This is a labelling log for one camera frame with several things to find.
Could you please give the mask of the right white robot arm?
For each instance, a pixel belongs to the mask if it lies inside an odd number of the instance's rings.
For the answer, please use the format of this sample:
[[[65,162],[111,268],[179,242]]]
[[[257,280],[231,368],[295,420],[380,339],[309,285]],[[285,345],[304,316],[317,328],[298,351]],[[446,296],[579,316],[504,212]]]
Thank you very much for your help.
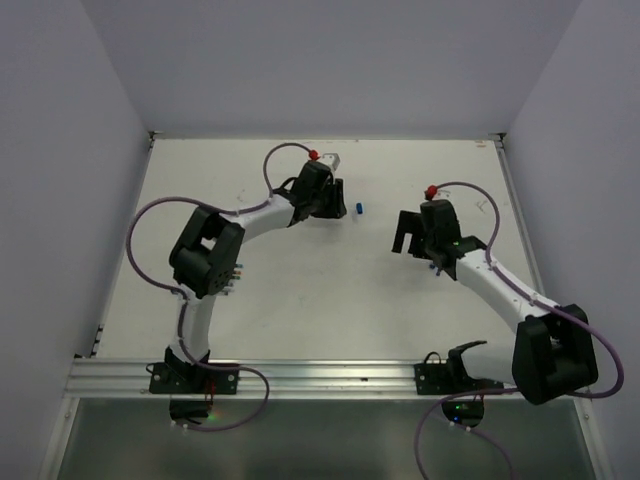
[[[449,201],[426,201],[417,212],[400,211],[392,250],[431,261],[481,298],[513,334],[508,342],[474,340],[451,348],[445,379],[454,391],[510,384],[540,405],[597,381],[585,312],[576,304],[553,304],[503,270],[483,241],[462,235]]]

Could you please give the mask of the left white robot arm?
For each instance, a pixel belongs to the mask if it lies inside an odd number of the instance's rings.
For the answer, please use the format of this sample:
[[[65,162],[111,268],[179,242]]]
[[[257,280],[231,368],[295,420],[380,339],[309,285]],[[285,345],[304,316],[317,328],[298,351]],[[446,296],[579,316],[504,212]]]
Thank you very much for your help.
[[[346,215],[343,181],[335,176],[340,158],[325,154],[303,165],[290,187],[273,191],[262,206],[220,213],[198,207],[169,257],[173,277],[186,290],[175,339],[165,364],[185,392],[201,390],[208,379],[209,327],[216,296],[235,275],[243,244],[271,231],[292,227],[309,217],[340,219]]]

